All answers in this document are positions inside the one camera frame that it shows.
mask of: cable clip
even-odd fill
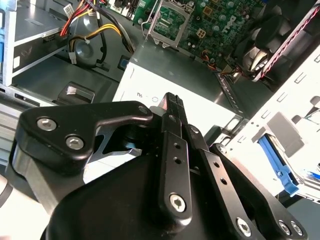
[[[84,37],[84,41],[86,44],[90,44],[90,40],[88,40],[86,37]]]

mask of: cooling fan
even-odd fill
[[[232,58],[245,75],[254,78],[264,69],[277,50],[284,47],[283,43],[288,37],[291,38],[290,35],[297,31],[296,27],[303,24],[304,17],[317,9],[314,7],[315,4],[315,0],[268,2],[232,54]],[[285,51],[281,51],[281,56],[272,64],[272,68],[268,69],[268,73],[262,74],[260,80],[272,91],[276,91],[282,85],[295,67],[295,62],[319,39],[320,29],[317,25],[319,26],[320,19],[315,15],[312,21],[309,20],[304,26],[304,30],[299,31],[299,36],[290,42],[290,47],[286,46]]]

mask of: blue plastic latch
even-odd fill
[[[318,179],[320,180],[320,174],[317,174],[315,172],[312,172],[312,171],[307,171],[307,174],[315,179]]]
[[[281,180],[284,190],[289,193],[291,197],[293,197],[299,188],[293,183],[289,176],[289,173],[291,173],[289,167],[282,164],[266,136],[263,136],[258,143],[261,145],[264,153],[266,154],[275,174]]]
[[[5,43],[0,41],[0,63],[4,61],[4,48]]]

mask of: white label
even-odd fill
[[[139,1],[139,7],[144,8],[146,6],[146,2],[145,1]]]
[[[65,15],[68,17],[68,19],[72,16],[72,14],[74,14],[75,10],[74,8],[71,6],[71,4],[69,3],[67,6],[65,6],[63,8]]]
[[[230,17],[230,20],[226,23],[226,25],[224,26],[224,28],[223,28],[223,30],[222,30],[222,32],[223,33],[227,33],[228,32],[228,30],[230,29],[230,27],[234,24],[234,22],[236,21],[236,17],[235,16],[231,16]]]
[[[17,56],[13,59],[13,68],[16,69],[20,66],[20,56]]]

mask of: green circuit board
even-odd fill
[[[141,24],[148,19],[156,0],[140,0],[133,22]],[[253,16],[265,5],[261,0],[193,0],[194,10],[182,34],[179,48],[201,57],[206,51],[211,63],[223,69],[225,59],[234,50],[254,22]],[[151,17],[155,15],[158,5]],[[154,31],[174,40],[185,17],[175,10],[161,6],[160,18]],[[144,25],[149,29],[150,23]]]

